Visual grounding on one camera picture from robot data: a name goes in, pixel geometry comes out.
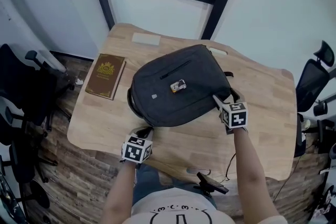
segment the white shirt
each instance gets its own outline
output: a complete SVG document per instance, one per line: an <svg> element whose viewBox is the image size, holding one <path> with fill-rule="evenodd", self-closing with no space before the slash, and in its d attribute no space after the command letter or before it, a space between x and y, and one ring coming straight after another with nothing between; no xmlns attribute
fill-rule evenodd
<svg viewBox="0 0 336 224"><path fill-rule="evenodd" d="M217 211L205 197L179 188L151 193L132 207L132 216L123 224L234 224L227 214ZM287 224L282 216L260 224Z"/></svg>

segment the wooden table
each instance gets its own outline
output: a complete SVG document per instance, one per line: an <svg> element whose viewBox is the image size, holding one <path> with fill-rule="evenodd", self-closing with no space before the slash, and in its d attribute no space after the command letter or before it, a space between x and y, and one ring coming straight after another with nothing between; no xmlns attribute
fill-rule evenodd
<svg viewBox="0 0 336 224"><path fill-rule="evenodd" d="M93 62L68 129L72 144L120 156L125 136L136 127L146 126L127 104L126 93L135 72L159 56L204 44L227 53L213 55L224 71L234 73L234 78L228 78L230 85L245 96L249 109L249 135L266 176L277 180L289 176L297 120L295 85L289 71L265 67L229 46L209 40L161 36L156 46L132 42L134 33L157 35L130 24L117 24L112 28L100 52L123 56L127 61L115 99L111 101L85 92L96 64ZM222 181L235 148L233 135L226 135L218 115L218 110L213 109L188 124L155 128L153 155L146 163L179 179L195 182L197 177L187 174L187 167L210 169L210 177ZM229 178L236 177L235 159L228 174Z"/></svg>

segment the book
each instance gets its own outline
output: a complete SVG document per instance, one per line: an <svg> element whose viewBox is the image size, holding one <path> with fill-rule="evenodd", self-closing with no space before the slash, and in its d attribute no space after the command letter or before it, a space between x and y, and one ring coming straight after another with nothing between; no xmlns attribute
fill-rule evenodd
<svg viewBox="0 0 336 224"><path fill-rule="evenodd" d="M85 91L113 100L125 64L125 57L100 54Z"/></svg>

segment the dark gray backpack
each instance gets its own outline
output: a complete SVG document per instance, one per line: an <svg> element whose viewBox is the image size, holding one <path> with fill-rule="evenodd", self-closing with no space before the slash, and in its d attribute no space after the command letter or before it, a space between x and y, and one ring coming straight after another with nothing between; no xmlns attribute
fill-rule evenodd
<svg viewBox="0 0 336 224"><path fill-rule="evenodd" d="M186 88L173 93L181 80ZM230 84L204 45L187 47L159 57L141 67L128 90L132 111L151 126L178 126L214 107L212 95L230 96Z"/></svg>

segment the jeans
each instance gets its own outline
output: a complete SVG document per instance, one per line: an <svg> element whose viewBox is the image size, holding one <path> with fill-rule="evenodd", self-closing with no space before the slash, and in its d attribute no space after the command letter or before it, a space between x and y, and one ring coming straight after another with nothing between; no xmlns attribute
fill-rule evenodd
<svg viewBox="0 0 336 224"><path fill-rule="evenodd" d="M174 177L172 177L172 181L173 185L162 186L158 170L149 165L141 164L140 168L137 170L137 184L133 189L133 205L150 193L170 188L180 188L204 196L215 208L217 208L215 201L211 196L204 195L201 189L194 188L194 186L199 186L198 184L184 182Z"/></svg>

